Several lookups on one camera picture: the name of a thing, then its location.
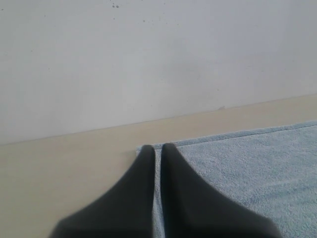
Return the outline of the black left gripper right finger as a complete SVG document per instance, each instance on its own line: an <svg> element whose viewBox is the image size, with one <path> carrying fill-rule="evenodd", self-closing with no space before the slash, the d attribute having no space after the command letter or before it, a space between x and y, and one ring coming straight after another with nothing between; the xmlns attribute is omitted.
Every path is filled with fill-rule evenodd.
<svg viewBox="0 0 317 238"><path fill-rule="evenodd" d="M162 146L160 194L167 238L278 238L272 220L221 194L174 144Z"/></svg>

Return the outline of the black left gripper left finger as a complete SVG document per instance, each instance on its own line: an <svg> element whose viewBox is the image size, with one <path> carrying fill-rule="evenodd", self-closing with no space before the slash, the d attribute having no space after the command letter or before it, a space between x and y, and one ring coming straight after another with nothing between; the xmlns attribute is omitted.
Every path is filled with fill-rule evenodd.
<svg viewBox="0 0 317 238"><path fill-rule="evenodd" d="M103 196L59 221L52 238L151 238L155 150L141 148L124 176Z"/></svg>

